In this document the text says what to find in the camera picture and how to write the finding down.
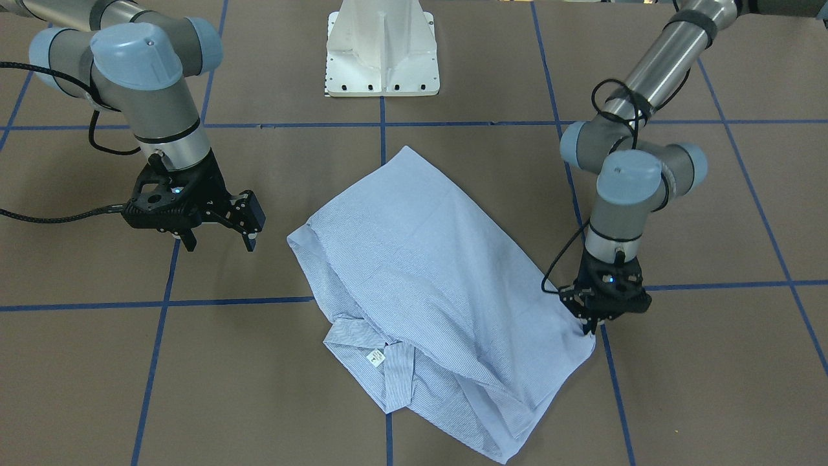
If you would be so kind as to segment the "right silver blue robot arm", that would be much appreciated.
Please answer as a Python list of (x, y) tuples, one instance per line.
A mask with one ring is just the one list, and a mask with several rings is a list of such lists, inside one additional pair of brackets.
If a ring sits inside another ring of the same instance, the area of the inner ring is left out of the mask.
[(118, 214), (135, 229), (168, 232), (184, 248), (197, 245), (194, 230), (216, 223), (242, 237), (253, 251), (266, 215), (251, 190), (226, 188), (203, 120), (186, 83), (216, 70), (224, 59), (218, 30), (200, 17), (168, 17), (133, 1), (3, 1), (2, 12), (49, 23), (30, 42), (29, 62), (7, 69), (39, 74), (62, 94), (87, 101), (93, 115), (122, 114), (146, 165), (126, 203), (73, 216), (40, 218), (3, 210), (14, 220), (60, 224)]

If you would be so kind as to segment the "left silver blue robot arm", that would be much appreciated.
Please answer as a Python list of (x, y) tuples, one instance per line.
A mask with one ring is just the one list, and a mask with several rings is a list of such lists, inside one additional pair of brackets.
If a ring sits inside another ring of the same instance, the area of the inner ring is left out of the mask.
[(558, 291), (585, 335), (602, 322), (644, 313), (638, 252), (648, 216), (706, 180), (708, 160), (694, 144), (651, 144), (640, 130), (675, 97), (700, 55), (736, 21), (739, 1), (678, 1), (677, 11), (615, 90), (594, 104), (590, 121), (571, 124), (561, 137), (562, 159), (597, 176), (596, 198), (583, 228), (580, 270)]

